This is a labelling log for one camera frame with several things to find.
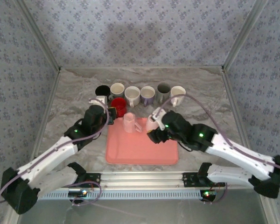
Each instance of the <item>black mug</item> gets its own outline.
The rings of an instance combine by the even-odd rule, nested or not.
[[[111,95],[110,88],[107,85],[100,85],[95,89],[95,95],[97,96],[107,96],[109,101],[109,96]]]

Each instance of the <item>blue floral pattern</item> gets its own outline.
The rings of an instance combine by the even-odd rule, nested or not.
[[[25,0],[62,67],[223,64],[254,0]]]
[[[253,150],[280,154],[280,0],[269,1],[228,73]]]
[[[13,1],[0,0],[0,183],[28,162],[55,75]]]

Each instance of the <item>white mug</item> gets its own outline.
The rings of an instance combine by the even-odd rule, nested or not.
[[[175,87],[172,87],[172,89],[170,91],[170,97],[173,97],[173,96],[179,95],[179,94],[186,94],[186,90],[178,85]],[[171,99],[172,106],[173,107],[179,106],[182,103],[183,99],[184,99],[184,96],[175,97],[175,98]]]
[[[140,90],[136,86],[127,87],[125,97],[130,107],[134,107],[140,102]]]
[[[110,99],[115,99],[117,97],[123,98],[125,96],[125,86],[121,83],[114,83],[111,88]]]
[[[150,130],[157,129],[158,127],[158,122],[153,121],[151,115],[149,115],[146,121],[146,130],[149,132]]]

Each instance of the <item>robotic arm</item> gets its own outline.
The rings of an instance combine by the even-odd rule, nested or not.
[[[103,103],[107,102],[105,97],[98,96],[97,99]],[[106,122],[113,124],[114,119],[116,119],[114,108],[109,108],[106,111],[96,101],[91,101],[90,104],[84,118],[70,127],[50,149],[17,170],[9,168],[4,171],[1,188],[20,176],[1,194],[18,214],[23,214],[31,209],[38,197],[52,190],[87,180],[86,171],[77,163],[71,163],[61,171],[48,173],[66,158],[92,142],[93,138],[88,138],[88,136],[101,130]],[[149,138],[154,143],[165,142],[169,139],[176,140],[192,150],[220,156],[242,167],[220,167],[211,163],[203,163],[197,173],[183,174],[185,187],[191,187],[193,184],[195,186],[212,186],[215,183],[227,182],[249,186],[267,197],[276,198],[278,196],[280,169],[255,161],[229,147],[223,136],[209,126],[191,125],[182,115],[173,111],[165,112],[163,109],[156,116],[159,109],[157,108],[152,116],[158,122],[159,127],[148,133]],[[237,143],[232,142],[232,144],[248,155],[280,165],[279,155],[275,157],[265,156]]]
[[[98,96],[97,99],[103,104],[107,102],[104,96]],[[108,124],[113,124],[113,120],[116,118],[114,108],[110,108],[106,112],[98,101],[93,100],[90,104],[84,118],[70,127],[50,149],[17,170],[9,168],[4,171],[1,188],[22,174],[1,194],[18,214],[28,211],[36,203],[38,197],[52,190],[85,181],[86,171],[77,163],[69,164],[59,172],[47,174],[62,161],[92,142],[93,138],[87,137],[102,129],[106,123],[107,112],[110,114]]]
[[[270,157],[256,153],[235,142],[229,146],[224,137],[217,131],[204,124],[191,125],[182,115],[174,111],[165,112],[157,108],[152,118],[159,127],[148,133],[154,143],[165,142],[169,139],[183,143],[192,150],[202,151],[222,157],[239,166],[239,168],[220,167],[211,163],[203,163],[197,176],[187,176],[192,182],[214,184],[227,182],[229,184],[245,185],[264,196],[277,198],[280,188],[280,155]],[[256,157],[264,162],[259,162],[251,157]]]

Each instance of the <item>mug with purple pattern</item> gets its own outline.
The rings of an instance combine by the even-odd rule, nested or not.
[[[141,98],[141,102],[144,104],[144,106],[153,104],[154,96],[155,96],[155,90],[151,86],[144,86],[140,90],[140,98]]]

